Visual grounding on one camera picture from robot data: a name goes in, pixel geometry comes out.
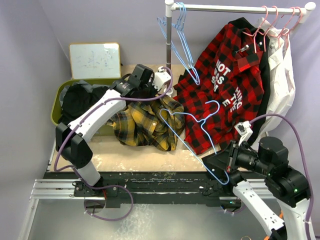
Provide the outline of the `yellow plaid flannel shirt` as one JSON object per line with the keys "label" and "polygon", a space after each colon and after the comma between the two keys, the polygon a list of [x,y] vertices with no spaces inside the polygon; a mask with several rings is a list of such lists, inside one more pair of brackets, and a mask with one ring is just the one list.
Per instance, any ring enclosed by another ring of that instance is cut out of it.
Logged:
{"label": "yellow plaid flannel shirt", "polygon": [[122,145],[170,152],[177,149],[177,135],[185,129],[183,112],[183,105],[166,95],[150,102],[131,102],[106,124]]}

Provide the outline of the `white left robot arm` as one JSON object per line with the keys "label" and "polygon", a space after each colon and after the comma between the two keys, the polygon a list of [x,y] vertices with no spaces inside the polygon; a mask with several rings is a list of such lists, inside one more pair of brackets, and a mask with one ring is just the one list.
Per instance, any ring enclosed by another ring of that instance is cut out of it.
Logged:
{"label": "white left robot arm", "polygon": [[63,157],[71,168],[86,183],[85,190],[91,196],[103,191],[103,178],[92,162],[93,152],[89,146],[94,134],[117,112],[124,109],[129,101],[147,99],[157,94],[153,86],[154,71],[138,64],[132,73],[115,80],[80,117],[55,128],[57,158]]}

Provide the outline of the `light blue wire hanger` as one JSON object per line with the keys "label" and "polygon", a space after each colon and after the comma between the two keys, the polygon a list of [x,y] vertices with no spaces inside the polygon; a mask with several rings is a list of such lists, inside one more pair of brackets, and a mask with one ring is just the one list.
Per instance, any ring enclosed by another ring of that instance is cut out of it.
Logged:
{"label": "light blue wire hanger", "polygon": [[[200,159],[199,154],[204,153],[206,150],[212,148],[213,153],[218,153],[214,139],[210,133],[206,130],[205,124],[210,123],[211,119],[220,111],[221,104],[216,100],[209,100],[204,103],[206,105],[204,110],[204,116],[198,119],[195,115],[189,112],[172,112],[166,108],[162,108],[159,112],[160,118],[168,126],[169,130],[182,141],[191,154],[198,160],[205,170],[223,186],[230,182],[230,177],[226,171],[222,172],[222,175],[226,177],[225,180],[221,180],[216,174],[213,168],[206,166],[206,164]],[[185,139],[178,134],[176,130],[169,124],[169,121],[165,119],[165,114],[169,117],[184,116],[186,120],[185,125]]]}

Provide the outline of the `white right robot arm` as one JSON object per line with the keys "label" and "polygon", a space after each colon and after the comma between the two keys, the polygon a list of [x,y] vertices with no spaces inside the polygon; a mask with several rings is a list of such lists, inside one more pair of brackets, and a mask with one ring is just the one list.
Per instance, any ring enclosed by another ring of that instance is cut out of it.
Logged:
{"label": "white right robot arm", "polygon": [[[202,161],[223,179],[222,190],[238,197],[264,229],[271,240],[314,240],[313,225],[307,218],[312,200],[307,178],[289,165],[289,151],[283,142],[272,136],[260,139],[258,150],[246,143],[231,141],[217,154]],[[279,217],[255,192],[250,182],[239,171],[249,170],[264,177],[268,191],[276,198],[283,217]]]}

